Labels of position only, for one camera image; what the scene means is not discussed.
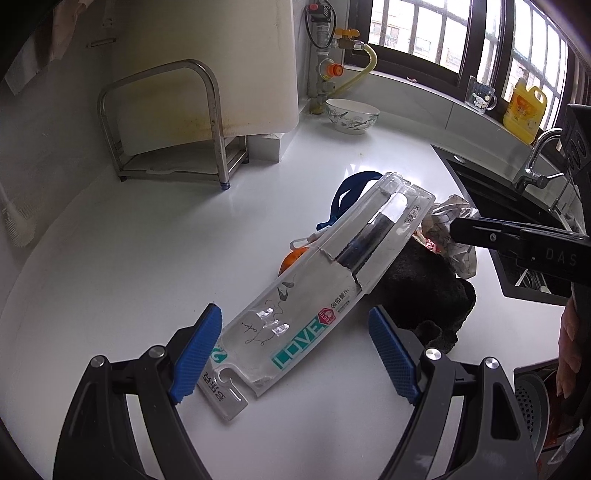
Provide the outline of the person's right hand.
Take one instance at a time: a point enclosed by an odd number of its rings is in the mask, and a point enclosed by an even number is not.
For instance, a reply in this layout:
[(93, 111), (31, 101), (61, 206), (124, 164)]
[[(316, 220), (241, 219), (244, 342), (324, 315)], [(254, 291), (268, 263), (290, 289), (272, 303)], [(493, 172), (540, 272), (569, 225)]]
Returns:
[(556, 392), (568, 399), (575, 390), (577, 374), (585, 358), (583, 343), (590, 334), (590, 320), (583, 314), (581, 301), (575, 291), (562, 312), (558, 338), (558, 369), (556, 374)]

